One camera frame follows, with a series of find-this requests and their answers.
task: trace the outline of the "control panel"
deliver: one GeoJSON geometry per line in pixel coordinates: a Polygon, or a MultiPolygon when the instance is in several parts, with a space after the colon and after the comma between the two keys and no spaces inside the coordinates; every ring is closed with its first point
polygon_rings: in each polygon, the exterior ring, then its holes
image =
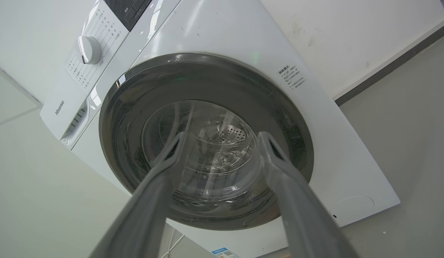
{"type": "Polygon", "coordinates": [[[112,12],[131,31],[152,0],[104,0],[112,12]]]}
{"type": "Polygon", "coordinates": [[[104,2],[101,1],[94,12],[91,12],[91,18],[85,25],[82,36],[74,43],[65,67],[68,75],[84,94],[90,93],[127,34],[128,31],[104,2]],[[81,44],[84,39],[90,39],[91,44],[99,45],[96,47],[100,48],[100,59],[95,64],[83,62],[81,58],[81,44]]]}

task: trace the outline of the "hisense logo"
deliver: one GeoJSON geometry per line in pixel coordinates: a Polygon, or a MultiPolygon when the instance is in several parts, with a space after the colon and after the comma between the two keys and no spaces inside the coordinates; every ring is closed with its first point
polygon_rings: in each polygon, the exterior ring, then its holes
{"type": "Polygon", "coordinates": [[[61,101],[60,106],[59,106],[58,109],[55,111],[55,114],[56,114],[56,115],[58,115],[58,113],[60,112],[60,110],[61,110],[61,108],[63,107],[63,105],[64,105],[64,101],[61,101]]]}

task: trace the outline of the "warning text on washing machine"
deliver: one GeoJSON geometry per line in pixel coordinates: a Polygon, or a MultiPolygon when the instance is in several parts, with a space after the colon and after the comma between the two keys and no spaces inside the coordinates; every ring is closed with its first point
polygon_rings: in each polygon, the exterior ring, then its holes
{"type": "Polygon", "coordinates": [[[279,70],[278,73],[291,89],[297,88],[306,81],[300,75],[297,66],[286,65],[283,69],[279,70]]]}

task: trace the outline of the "washing machine door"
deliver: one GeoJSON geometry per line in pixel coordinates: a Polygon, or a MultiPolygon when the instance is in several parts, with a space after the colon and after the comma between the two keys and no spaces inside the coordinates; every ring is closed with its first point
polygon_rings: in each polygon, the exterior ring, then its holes
{"type": "Polygon", "coordinates": [[[177,222],[238,230],[280,215],[259,173],[259,131],[311,178],[312,140],[299,110],[274,83],[234,60],[199,53],[147,60],[114,83],[101,108],[104,155],[131,193],[183,130],[194,144],[170,207],[177,222]]]}

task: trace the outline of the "white washing machine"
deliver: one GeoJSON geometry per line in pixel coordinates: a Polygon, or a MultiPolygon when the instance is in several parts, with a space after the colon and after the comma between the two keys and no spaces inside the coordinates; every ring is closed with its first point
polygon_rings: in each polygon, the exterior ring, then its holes
{"type": "Polygon", "coordinates": [[[255,0],[98,1],[41,117],[130,195],[194,103],[212,114],[195,137],[219,151],[193,157],[167,223],[210,252],[253,258],[288,246],[274,194],[244,176],[259,131],[273,135],[339,226],[400,202],[255,0]]]}

